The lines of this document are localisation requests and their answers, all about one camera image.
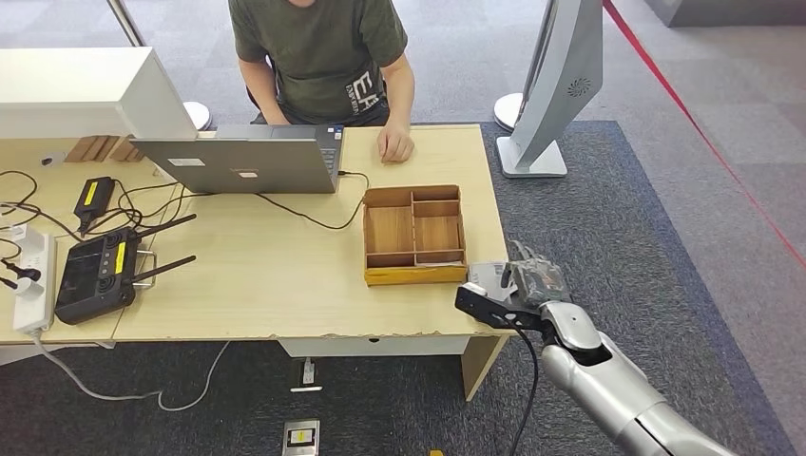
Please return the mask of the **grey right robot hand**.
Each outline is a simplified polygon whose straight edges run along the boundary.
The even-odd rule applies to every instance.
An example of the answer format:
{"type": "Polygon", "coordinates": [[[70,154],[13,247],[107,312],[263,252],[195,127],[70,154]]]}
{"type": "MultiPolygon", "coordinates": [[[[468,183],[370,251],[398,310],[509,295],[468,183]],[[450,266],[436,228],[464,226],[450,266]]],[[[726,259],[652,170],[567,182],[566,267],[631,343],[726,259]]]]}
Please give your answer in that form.
{"type": "Polygon", "coordinates": [[[537,309],[549,301],[572,301],[562,269],[519,240],[511,240],[514,259],[504,266],[500,285],[511,288],[513,299],[520,305],[537,309]]]}

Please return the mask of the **person's left hand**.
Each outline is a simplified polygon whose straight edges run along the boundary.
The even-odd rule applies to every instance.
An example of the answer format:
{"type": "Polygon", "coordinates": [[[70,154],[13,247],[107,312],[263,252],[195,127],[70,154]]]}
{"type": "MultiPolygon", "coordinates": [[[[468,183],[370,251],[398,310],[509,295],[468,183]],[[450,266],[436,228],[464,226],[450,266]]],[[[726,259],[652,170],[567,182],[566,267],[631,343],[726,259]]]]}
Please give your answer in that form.
{"type": "Polygon", "coordinates": [[[414,151],[411,125],[389,120],[378,134],[377,149],[380,160],[384,163],[407,161],[414,151]]]}

